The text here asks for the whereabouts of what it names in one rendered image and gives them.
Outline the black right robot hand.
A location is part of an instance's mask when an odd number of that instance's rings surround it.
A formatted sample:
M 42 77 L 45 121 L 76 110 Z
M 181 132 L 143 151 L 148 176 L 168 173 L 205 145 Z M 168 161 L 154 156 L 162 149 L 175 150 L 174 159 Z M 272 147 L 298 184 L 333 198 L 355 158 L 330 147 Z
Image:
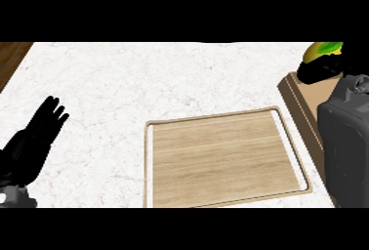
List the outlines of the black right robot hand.
M 321 56 L 311 62 L 301 62 L 296 78 L 303 84 L 314 84 L 339 74 L 369 76 L 369 44 L 365 42 L 340 42 L 340 54 Z

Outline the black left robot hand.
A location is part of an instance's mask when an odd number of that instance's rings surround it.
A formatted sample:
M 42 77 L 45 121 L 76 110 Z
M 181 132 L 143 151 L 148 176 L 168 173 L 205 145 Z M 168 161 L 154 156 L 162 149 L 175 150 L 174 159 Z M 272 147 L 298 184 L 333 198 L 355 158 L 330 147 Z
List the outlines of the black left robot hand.
M 69 118 L 58 99 L 48 96 L 42 101 L 23 130 L 0 149 L 0 188 L 26 186 L 36 178 L 58 135 Z

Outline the yellow green lemon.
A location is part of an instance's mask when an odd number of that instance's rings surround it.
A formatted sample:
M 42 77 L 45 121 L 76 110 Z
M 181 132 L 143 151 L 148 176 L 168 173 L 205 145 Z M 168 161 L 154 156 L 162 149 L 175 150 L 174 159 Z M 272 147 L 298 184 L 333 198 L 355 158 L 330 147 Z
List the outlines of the yellow green lemon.
M 309 63 L 321 56 L 337 56 L 340 54 L 340 42 L 314 42 L 302 55 L 302 62 Z

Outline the pale wooden tray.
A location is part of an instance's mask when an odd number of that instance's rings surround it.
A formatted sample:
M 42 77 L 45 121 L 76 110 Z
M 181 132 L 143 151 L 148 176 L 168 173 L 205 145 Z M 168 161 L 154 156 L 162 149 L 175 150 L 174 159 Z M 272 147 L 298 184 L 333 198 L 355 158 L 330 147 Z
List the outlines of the pale wooden tray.
M 218 207 L 311 191 L 277 106 L 146 123 L 144 207 Z

